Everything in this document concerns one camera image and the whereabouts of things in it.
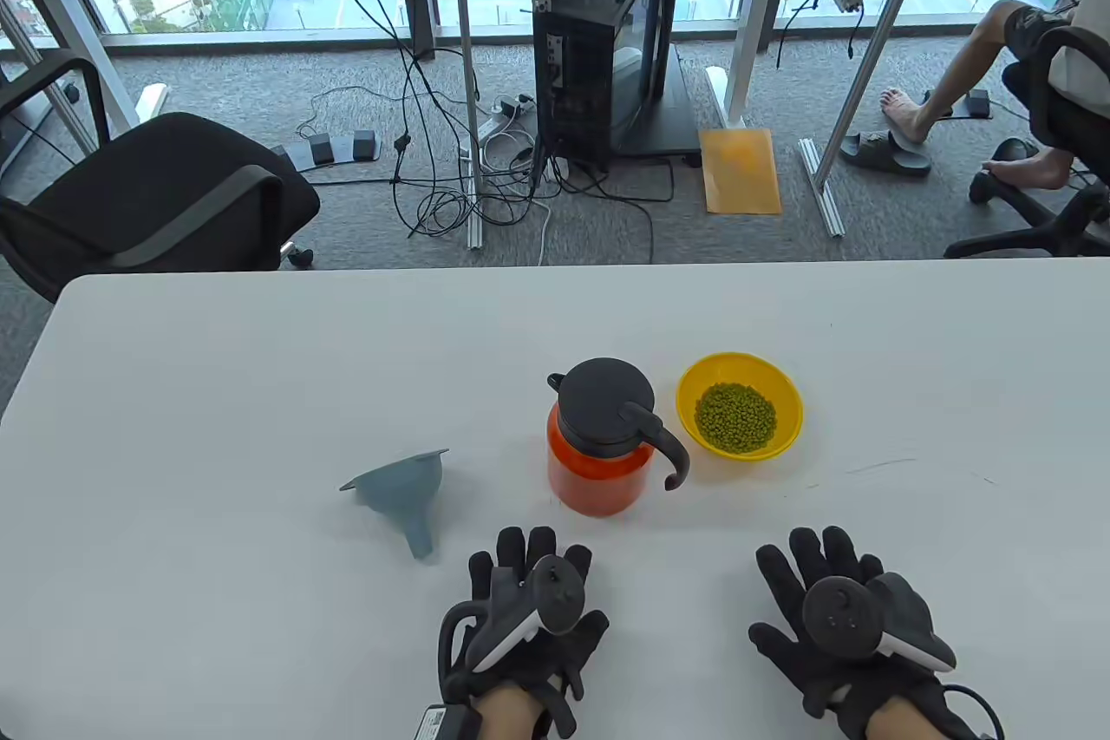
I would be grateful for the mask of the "person's right hand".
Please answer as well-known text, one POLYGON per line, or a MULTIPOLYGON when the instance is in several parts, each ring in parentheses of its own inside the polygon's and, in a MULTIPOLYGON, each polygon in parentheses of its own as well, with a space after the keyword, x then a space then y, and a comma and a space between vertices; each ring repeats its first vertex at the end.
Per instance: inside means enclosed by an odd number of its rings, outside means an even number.
POLYGON ((877 556, 857 554, 841 528, 796 528, 788 543, 789 553, 765 545, 754 560, 790 633, 766 622, 747 633, 804 712, 833 714, 848 739, 973 739, 946 700, 939 675, 956 656, 924 597, 877 556))

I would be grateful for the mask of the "person's left hand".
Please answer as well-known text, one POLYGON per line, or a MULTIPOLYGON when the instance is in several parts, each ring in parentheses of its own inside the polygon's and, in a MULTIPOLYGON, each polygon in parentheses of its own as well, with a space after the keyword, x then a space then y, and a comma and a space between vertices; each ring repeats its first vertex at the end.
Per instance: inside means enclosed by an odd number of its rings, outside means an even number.
POLYGON ((592 561, 581 543, 559 551, 548 527, 504 528, 494 551, 473 553, 471 597, 441 621, 441 700, 475 704, 514 685, 539 704, 533 737, 574 736, 571 702, 584 696, 583 669, 610 626, 606 614, 585 608, 592 561))

